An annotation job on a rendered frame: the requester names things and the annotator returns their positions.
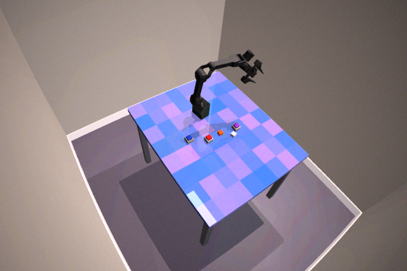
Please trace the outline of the blue button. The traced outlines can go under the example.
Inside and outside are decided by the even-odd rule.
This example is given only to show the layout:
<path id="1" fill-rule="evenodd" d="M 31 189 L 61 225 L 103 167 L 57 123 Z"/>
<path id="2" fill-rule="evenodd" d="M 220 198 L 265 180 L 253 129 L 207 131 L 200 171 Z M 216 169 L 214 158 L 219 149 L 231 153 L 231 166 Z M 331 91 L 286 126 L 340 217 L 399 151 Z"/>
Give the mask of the blue button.
<path id="1" fill-rule="evenodd" d="M 191 135 L 188 135 L 184 137 L 184 140 L 187 142 L 187 144 L 189 144 L 194 141 L 194 138 Z"/>

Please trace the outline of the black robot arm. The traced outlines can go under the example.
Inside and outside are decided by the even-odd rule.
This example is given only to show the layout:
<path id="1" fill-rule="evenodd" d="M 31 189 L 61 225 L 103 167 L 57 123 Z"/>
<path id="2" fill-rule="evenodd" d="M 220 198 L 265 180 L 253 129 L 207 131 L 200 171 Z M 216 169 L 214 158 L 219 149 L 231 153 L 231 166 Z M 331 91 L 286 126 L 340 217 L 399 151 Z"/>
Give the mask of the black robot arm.
<path id="1" fill-rule="evenodd" d="M 246 61 L 250 61 L 252 59 L 252 57 L 254 57 L 255 55 L 250 51 L 247 50 L 243 55 L 239 54 L 234 54 L 231 55 L 229 58 L 227 59 L 223 59 L 223 60 L 219 60 L 216 62 L 208 62 L 205 65 L 200 66 L 194 73 L 194 76 L 196 78 L 196 83 L 195 83 L 195 87 L 194 87 L 194 92 L 193 94 L 190 96 L 190 103 L 192 104 L 193 108 L 195 110 L 202 110 L 205 107 L 205 104 L 202 100 L 201 97 L 201 91 L 202 91 L 202 87 L 204 82 L 206 82 L 206 80 L 208 80 L 213 71 L 215 71 L 216 69 L 220 69 L 220 68 L 224 68 L 224 67 L 239 67 L 241 69 L 244 69 L 246 67 Z M 210 68 L 208 74 L 205 73 L 204 68 Z M 257 67 L 252 67 L 252 66 L 248 66 L 248 70 L 246 69 L 246 72 L 249 76 L 251 76 L 252 78 L 257 74 Z"/>

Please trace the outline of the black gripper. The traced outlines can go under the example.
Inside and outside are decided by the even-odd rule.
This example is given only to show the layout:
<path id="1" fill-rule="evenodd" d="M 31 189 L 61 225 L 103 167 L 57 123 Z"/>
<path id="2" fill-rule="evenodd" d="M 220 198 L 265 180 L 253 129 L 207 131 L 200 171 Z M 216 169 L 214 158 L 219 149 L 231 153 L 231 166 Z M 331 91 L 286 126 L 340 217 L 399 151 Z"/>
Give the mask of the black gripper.
<path id="1" fill-rule="evenodd" d="M 254 62 L 254 64 L 255 64 L 254 66 L 257 67 L 261 73 L 263 73 L 263 71 L 262 71 L 262 69 L 261 69 L 262 62 L 261 62 L 260 60 L 256 60 L 256 61 Z M 246 67 L 245 67 L 244 69 L 242 69 L 242 70 L 244 70 L 244 71 L 246 72 L 246 69 L 248 70 L 248 68 L 249 68 L 248 66 L 249 66 L 249 65 L 250 65 L 250 64 L 246 63 Z M 246 84 L 246 83 L 249 82 L 249 81 L 254 82 L 253 80 L 251 80 L 251 79 L 248 78 L 248 77 L 249 77 L 248 74 L 247 74 L 246 76 L 243 76 L 243 77 L 241 78 L 241 81 L 242 81 L 244 84 Z"/>

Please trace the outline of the red button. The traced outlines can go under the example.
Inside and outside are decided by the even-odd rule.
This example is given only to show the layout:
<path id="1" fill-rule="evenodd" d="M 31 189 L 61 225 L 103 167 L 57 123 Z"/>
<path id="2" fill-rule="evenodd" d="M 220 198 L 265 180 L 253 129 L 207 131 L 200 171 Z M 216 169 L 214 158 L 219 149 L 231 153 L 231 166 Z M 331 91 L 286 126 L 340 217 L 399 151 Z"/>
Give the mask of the red button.
<path id="1" fill-rule="evenodd" d="M 214 139 L 213 137 L 209 134 L 207 136 L 204 137 L 204 140 L 208 143 L 212 142 Z"/>

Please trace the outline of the purple button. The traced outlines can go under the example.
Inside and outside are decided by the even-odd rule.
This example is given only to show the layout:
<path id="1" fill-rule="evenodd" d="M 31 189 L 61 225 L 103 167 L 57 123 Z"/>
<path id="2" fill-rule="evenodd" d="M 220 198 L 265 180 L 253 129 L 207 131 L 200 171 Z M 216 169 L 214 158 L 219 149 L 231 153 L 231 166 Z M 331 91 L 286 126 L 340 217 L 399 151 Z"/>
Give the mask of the purple button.
<path id="1" fill-rule="evenodd" d="M 241 129 L 241 126 L 240 126 L 238 123 L 235 123 L 235 124 L 232 125 L 231 128 L 232 128 L 234 131 L 238 131 L 238 130 Z"/>

